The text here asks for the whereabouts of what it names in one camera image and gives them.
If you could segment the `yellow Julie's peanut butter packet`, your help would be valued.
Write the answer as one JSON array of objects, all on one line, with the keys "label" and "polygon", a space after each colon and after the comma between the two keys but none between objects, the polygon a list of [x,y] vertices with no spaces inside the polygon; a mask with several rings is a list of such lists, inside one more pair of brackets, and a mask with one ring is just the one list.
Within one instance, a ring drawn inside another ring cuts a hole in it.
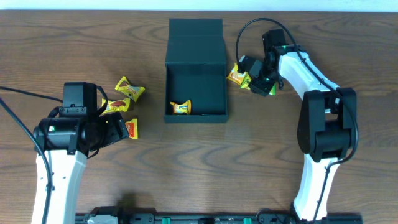
[{"label": "yellow Julie's peanut butter packet", "polygon": [[172,106],[172,114],[173,115],[190,115],[192,112],[192,101],[187,100],[186,102],[182,104],[175,103],[173,101],[170,102],[170,105]]}]

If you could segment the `green yellow snack packet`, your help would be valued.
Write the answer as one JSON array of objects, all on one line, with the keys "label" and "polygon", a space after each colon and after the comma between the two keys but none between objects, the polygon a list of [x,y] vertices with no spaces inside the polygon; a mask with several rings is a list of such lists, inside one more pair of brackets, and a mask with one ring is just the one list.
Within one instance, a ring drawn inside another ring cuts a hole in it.
[{"label": "green yellow snack packet", "polygon": [[[251,90],[251,88],[249,87],[249,84],[251,83],[251,77],[246,73],[242,82],[241,82],[241,86],[240,88],[243,89],[247,89],[247,90]],[[275,95],[275,85],[272,86],[270,92],[271,95]]]}]

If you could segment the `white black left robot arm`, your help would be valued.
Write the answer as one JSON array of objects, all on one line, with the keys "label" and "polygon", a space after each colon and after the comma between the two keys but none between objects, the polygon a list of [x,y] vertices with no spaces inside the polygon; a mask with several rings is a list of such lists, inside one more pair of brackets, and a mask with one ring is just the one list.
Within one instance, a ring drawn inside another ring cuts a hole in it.
[{"label": "white black left robot arm", "polygon": [[74,223],[78,191],[89,153],[128,138],[122,115],[44,118],[34,129],[38,155],[32,223]]}]

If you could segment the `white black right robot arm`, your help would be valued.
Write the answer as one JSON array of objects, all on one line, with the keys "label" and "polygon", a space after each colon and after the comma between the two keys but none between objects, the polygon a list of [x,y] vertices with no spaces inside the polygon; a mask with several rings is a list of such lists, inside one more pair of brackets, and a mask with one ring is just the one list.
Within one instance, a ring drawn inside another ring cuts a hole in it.
[{"label": "white black right robot arm", "polygon": [[263,62],[242,56],[236,69],[251,76],[254,93],[268,95],[275,85],[288,81],[301,98],[297,140],[304,165],[292,213],[296,223],[328,223],[334,176],[358,145],[356,93],[324,76],[301,46],[270,45],[265,52]]}]

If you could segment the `yellow orange snack packet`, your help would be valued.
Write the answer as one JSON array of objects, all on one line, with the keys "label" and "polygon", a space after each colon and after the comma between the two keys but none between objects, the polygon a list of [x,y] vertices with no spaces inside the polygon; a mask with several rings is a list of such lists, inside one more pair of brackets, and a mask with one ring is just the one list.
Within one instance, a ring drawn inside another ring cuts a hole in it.
[{"label": "yellow orange snack packet", "polygon": [[138,139],[137,118],[125,122],[126,129],[131,139]]}]

